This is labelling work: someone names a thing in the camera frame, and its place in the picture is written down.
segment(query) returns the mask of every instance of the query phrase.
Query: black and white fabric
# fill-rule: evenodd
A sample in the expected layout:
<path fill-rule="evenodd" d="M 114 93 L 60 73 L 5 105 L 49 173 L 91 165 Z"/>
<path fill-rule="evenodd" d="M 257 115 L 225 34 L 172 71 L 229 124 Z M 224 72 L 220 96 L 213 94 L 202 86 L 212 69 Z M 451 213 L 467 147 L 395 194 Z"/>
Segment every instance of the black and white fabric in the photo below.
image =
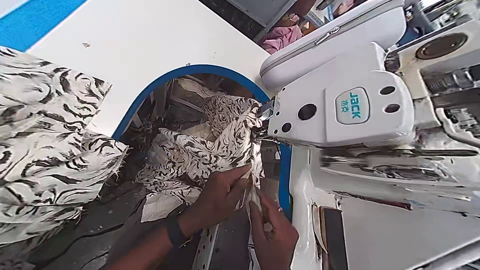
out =
<path fill-rule="evenodd" d="M 262 126 L 256 116 L 259 107 L 260 103 L 250 98 L 208 98 L 204 111 L 211 132 L 218 137 L 214 142 L 160 128 L 151 148 L 156 159 L 149 159 L 136 177 L 151 191 L 142 221 L 163 218 L 183 202 L 193 203 L 215 171 L 251 163 L 258 186 L 264 176 L 260 141 L 252 140 L 251 132 Z"/>
<path fill-rule="evenodd" d="M 77 218 L 127 146 L 85 127 L 111 85 L 0 47 L 0 244 Z"/>

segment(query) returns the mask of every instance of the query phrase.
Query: finger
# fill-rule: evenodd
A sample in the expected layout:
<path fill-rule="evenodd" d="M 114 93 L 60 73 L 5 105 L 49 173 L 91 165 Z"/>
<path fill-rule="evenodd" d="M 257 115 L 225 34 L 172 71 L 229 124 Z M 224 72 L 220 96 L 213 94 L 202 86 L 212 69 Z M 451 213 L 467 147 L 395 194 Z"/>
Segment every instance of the finger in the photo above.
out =
<path fill-rule="evenodd" d="M 278 228 L 281 224 L 281 219 L 285 218 L 283 213 L 278 211 L 278 206 L 272 201 L 263 191 L 256 189 L 258 197 L 260 197 L 260 203 L 264 210 L 264 216 L 266 221 L 270 222 L 274 228 Z"/>
<path fill-rule="evenodd" d="M 264 234 L 264 225 L 262 222 L 262 215 L 258 205 L 252 201 L 249 202 L 250 206 L 250 222 L 252 224 L 252 236 L 253 243 L 259 244 L 266 240 Z"/>
<path fill-rule="evenodd" d="M 229 171 L 222 172 L 222 178 L 225 178 L 225 180 L 227 180 L 229 184 L 232 185 L 235 182 L 235 180 L 244 176 L 251 168 L 252 168 L 251 164 L 233 168 Z"/>
<path fill-rule="evenodd" d="M 233 183 L 233 186 L 230 188 L 230 192 L 227 194 L 227 198 L 225 199 L 227 205 L 231 206 L 232 208 L 235 208 L 235 206 L 237 205 L 237 202 L 242 197 L 243 192 L 248 187 L 248 184 L 249 184 L 249 178 L 237 179 Z"/>

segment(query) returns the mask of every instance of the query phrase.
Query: fabric piece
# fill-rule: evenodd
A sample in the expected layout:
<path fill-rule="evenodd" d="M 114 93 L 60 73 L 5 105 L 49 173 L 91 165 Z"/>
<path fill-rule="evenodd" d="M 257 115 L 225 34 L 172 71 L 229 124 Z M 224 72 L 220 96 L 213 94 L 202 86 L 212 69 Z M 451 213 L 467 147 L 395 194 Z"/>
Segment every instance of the fabric piece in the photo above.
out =
<path fill-rule="evenodd" d="M 216 136 L 212 134 L 212 131 L 210 129 L 210 122 L 205 122 L 203 124 L 193 126 L 180 133 L 185 135 L 192 135 L 210 142 L 214 142 L 216 140 Z"/>
<path fill-rule="evenodd" d="M 252 128 L 262 126 L 256 116 L 259 107 L 260 103 L 249 98 L 207 99 L 204 110 L 212 133 L 222 129 L 215 142 L 160 128 L 151 148 L 155 154 L 149 154 L 148 163 L 135 179 L 151 191 L 142 222 L 164 218 L 183 202 L 195 202 L 215 171 L 251 163 L 252 178 L 259 186 L 264 176 L 260 141 L 251 139 Z"/>
<path fill-rule="evenodd" d="M 213 97 L 213 96 L 224 95 L 224 93 L 222 93 L 222 92 L 213 91 L 213 90 L 199 84 L 198 82 L 190 80 L 190 79 L 178 78 L 177 82 L 179 83 L 180 87 L 182 87 L 184 90 L 197 93 L 199 96 L 201 96 L 203 98 L 209 98 L 209 97 Z"/>
<path fill-rule="evenodd" d="M 0 47 L 0 244 L 77 218 L 127 146 L 85 127 L 111 84 Z"/>
<path fill-rule="evenodd" d="M 270 54 L 285 48 L 302 37 L 298 25 L 290 27 L 275 27 L 258 41 L 258 44 Z"/>

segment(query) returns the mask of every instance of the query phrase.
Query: pink fabric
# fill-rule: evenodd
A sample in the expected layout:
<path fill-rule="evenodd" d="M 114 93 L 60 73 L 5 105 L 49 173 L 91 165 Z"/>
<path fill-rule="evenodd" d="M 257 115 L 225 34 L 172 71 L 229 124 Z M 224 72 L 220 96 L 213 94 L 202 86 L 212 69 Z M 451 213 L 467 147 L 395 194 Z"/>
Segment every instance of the pink fabric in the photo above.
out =
<path fill-rule="evenodd" d="M 274 54 L 301 37 L 302 33 L 298 25 L 275 27 L 270 33 L 260 39 L 258 44 L 268 53 Z"/>

